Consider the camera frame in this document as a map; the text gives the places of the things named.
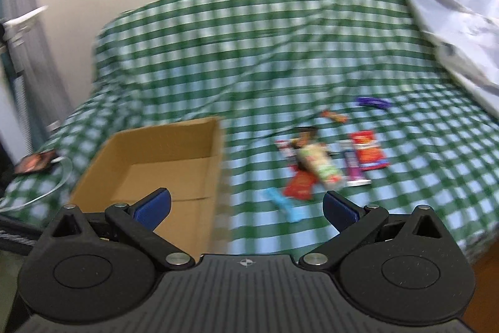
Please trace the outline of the light blue snack stick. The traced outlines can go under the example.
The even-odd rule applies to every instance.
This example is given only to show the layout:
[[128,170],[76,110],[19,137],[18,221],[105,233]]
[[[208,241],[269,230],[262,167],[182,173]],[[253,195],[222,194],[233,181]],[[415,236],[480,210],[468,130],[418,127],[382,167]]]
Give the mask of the light blue snack stick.
[[278,189],[268,188],[264,190],[264,194],[278,209],[283,212],[289,223],[298,223],[305,219],[304,211],[295,206],[288,198],[286,198]]

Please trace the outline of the purple snack wrapper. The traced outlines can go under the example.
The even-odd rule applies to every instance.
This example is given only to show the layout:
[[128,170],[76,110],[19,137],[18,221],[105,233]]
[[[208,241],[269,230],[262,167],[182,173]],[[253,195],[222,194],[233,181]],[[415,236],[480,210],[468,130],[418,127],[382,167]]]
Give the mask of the purple snack wrapper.
[[374,107],[382,110],[388,110],[392,106],[392,103],[388,100],[375,97],[360,96],[356,101],[359,105]]

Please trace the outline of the white purple sachet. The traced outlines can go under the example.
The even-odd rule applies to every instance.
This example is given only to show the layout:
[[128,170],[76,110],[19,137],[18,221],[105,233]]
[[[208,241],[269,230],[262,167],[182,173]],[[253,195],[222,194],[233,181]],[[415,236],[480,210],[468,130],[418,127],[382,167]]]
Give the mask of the white purple sachet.
[[345,160],[348,181],[348,187],[361,187],[371,184],[371,180],[367,178],[361,170],[354,145],[350,140],[340,140],[339,146],[342,151],[342,157]]

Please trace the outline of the red orange flat packet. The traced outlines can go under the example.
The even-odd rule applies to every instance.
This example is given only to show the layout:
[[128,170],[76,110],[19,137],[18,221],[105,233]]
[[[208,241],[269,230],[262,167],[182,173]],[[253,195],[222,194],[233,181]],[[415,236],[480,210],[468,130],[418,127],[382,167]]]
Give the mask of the red orange flat packet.
[[294,168],[294,174],[287,186],[283,190],[283,194],[289,198],[308,201],[312,199],[312,189],[317,183],[316,175],[306,170]]

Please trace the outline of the red spicy snack packet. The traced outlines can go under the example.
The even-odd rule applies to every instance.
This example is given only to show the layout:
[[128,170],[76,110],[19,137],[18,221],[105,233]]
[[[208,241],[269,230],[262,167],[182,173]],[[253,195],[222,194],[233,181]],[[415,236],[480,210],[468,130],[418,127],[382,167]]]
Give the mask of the red spicy snack packet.
[[363,172],[378,170],[389,166],[389,160],[372,130],[351,133],[350,140]]

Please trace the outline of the clear rice puff snack pack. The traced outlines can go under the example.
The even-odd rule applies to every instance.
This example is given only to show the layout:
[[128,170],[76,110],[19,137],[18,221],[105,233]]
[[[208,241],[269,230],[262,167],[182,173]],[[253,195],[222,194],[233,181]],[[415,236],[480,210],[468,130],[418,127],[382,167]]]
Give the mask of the clear rice puff snack pack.
[[335,165],[323,144],[305,144],[298,149],[297,157],[327,190],[338,189],[344,184],[342,171]]

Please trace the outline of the open cardboard box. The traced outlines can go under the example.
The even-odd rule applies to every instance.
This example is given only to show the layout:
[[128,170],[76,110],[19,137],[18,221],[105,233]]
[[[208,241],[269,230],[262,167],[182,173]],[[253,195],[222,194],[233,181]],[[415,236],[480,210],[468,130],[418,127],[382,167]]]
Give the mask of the open cardboard box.
[[223,137],[216,117],[118,132],[93,158],[70,201],[83,212],[101,212],[165,188],[172,209],[155,232],[198,259],[211,245]]

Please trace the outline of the red white coffee stick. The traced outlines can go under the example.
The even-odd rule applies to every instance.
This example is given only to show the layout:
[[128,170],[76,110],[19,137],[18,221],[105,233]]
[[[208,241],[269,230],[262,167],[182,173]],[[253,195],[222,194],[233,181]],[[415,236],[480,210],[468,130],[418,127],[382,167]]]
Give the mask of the red white coffee stick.
[[290,140],[276,140],[274,142],[281,156],[289,162],[296,161],[296,153]]

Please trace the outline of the small red orange candy bar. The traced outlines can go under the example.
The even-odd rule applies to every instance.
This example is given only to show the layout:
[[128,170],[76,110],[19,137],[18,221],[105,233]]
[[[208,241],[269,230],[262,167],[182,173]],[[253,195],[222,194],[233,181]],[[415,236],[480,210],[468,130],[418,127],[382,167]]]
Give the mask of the small red orange candy bar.
[[346,115],[336,113],[335,111],[325,110],[321,113],[322,117],[328,118],[335,123],[347,123],[348,117]]

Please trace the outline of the green checkered sofa cover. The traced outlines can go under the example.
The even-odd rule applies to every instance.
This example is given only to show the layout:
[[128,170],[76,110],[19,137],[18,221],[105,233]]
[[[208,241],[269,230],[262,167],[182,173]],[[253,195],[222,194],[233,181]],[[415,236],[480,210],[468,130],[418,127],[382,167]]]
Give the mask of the green checkered sofa cover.
[[219,116],[230,253],[301,255],[334,235],[320,192],[296,225],[264,194],[291,173],[274,142],[308,125],[328,144],[361,130],[380,140],[389,166],[345,190],[356,204],[427,204],[470,259],[497,239],[498,122],[436,61],[406,0],[159,0],[103,27],[94,67],[90,98],[46,142],[66,162],[8,185],[13,218],[45,226],[118,131]]

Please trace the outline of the grey curtain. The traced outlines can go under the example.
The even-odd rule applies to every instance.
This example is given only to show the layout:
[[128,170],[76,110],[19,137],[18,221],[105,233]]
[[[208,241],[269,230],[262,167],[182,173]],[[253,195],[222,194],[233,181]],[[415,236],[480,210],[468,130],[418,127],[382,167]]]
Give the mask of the grey curtain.
[[21,134],[37,149],[73,110],[51,54],[38,0],[1,0],[1,68]]

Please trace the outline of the white crumpled sheet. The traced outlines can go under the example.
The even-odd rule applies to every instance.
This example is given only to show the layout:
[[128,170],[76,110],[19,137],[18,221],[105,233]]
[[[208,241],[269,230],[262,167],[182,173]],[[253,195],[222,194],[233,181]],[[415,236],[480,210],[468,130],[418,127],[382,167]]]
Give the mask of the white crumpled sheet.
[[419,29],[451,43],[498,84],[498,0],[408,0]]

